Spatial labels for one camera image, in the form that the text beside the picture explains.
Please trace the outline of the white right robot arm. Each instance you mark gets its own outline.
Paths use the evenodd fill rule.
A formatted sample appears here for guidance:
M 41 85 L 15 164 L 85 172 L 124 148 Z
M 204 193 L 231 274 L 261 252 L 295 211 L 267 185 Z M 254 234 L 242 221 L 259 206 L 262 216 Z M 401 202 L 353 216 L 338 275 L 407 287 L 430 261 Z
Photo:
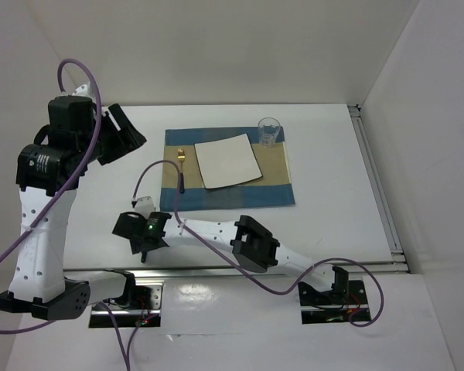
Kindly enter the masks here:
M 300 277 L 295 285 L 307 294 L 310 305 L 343 305 L 349 296 L 349 274 L 288 249 L 271 231 L 251 216 L 237 221 L 211 222 L 182 219 L 164 212 L 144 216 L 121 213 L 112 233 L 129 241 L 131 252 L 146 255 L 163 247 L 211 246 L 240 269 L 251 274 Z

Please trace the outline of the clear plastic cup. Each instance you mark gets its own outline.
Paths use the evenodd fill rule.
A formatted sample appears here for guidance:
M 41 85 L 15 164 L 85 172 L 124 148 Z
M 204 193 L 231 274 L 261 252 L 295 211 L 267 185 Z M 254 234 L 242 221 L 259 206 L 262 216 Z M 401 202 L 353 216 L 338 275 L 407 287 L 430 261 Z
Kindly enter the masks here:
M 258 122 L 258 140 L 269 148 L 276 143 L 276 139 L 281 130 L 280 122 L 273 117 L 264 117 Z

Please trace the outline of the gold fork green handle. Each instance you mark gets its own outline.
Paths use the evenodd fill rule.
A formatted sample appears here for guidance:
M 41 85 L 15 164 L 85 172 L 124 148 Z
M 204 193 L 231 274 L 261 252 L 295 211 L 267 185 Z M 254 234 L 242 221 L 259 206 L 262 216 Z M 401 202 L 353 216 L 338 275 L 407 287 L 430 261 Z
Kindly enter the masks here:
M 184 162 L 186 160 L 186 154 L 185 154 L 185 151 L 183 148 L 179 148 L 177 150 L 177 158 L 178 158 L 178 161 L 179 161 L 179 170 L 180 170 L 180 173 L 179 173 L 179 177 L 180 177 L 180 184 L 179 184 L 179 193 L 180 194 L 183 194 L 185 191 L 186 191 L 186 188 L 185 188 L 185 177 L 184 177 L 184 170 L 183 170 L 183 165 L 184 165 Z

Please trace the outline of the white square plate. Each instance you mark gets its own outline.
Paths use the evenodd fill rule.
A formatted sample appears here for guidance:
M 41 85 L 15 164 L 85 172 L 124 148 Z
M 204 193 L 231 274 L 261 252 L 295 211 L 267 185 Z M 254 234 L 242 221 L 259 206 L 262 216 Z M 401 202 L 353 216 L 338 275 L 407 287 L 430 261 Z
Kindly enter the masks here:
M 196 143 L 196 160 L 205 189 L 221 189 L 262 177 L 247 134 Z

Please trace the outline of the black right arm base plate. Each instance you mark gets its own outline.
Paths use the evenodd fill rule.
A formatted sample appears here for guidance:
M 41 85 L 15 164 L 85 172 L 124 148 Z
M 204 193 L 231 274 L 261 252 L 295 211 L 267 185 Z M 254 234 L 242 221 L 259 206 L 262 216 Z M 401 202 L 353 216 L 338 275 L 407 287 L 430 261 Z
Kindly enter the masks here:
M 298 291 L 303 325 L 348 322 L 351 315 L 356 323 L 372 319 L 362 280 L 349 281 L 349 294 L 342 300 L 316 294 L 304 282 L 298 284 Z

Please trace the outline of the blue beige striped placemat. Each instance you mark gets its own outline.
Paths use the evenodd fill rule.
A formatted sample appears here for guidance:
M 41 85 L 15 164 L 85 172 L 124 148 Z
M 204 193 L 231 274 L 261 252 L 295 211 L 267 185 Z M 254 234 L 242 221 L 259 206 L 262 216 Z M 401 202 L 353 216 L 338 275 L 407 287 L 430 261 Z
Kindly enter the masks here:
M 246 134 L 257 159 L 262 177 L 222 189 L 205 189 L 194 145 Z M 178 162 L 177 150 L 186 154 L 184 163 L 185 192 L 179 196 L 178 210 L 252 209 L 292 206 L 295 204 L 288 167 L 285 136 L 280 132 L 275 145 L 267 148 L 259 143 L 255 127 L 167 129 L 164 141 L 164 159 Z

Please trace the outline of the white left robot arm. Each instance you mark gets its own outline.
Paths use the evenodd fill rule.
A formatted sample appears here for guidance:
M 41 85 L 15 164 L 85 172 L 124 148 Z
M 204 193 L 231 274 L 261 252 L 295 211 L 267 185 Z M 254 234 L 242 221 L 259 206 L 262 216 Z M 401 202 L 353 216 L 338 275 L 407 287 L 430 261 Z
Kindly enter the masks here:
M 0 311 L 58 321 L 78 318 L 100 301 L 119 308 L 136 302 L 135 276 L 127 271 L 108 269 L 78 279 L 64 275 L 68 219 L 80 178 L 75 176 L 65 193 L 60 189 L 87 152 L 96 109 L 88 83 L 54 98 L 48 103 L 49 124 L 19 154 L 16 183 L 25 238 L 18 246 L 12 282 L 0 293 Z

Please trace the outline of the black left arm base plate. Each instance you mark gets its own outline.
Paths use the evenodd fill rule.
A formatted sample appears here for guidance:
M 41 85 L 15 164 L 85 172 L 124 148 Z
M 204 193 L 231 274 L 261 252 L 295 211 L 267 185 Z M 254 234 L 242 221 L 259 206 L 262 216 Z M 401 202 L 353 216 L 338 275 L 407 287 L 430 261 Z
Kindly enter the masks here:
M 161 324 L 163 283 L 138 284 L 128 303 L 108 299 L 103 301 L 119 328 L 159 327 Z M 95 305 L 90 310 L 89 328 L 113 328 L 108 310 Z

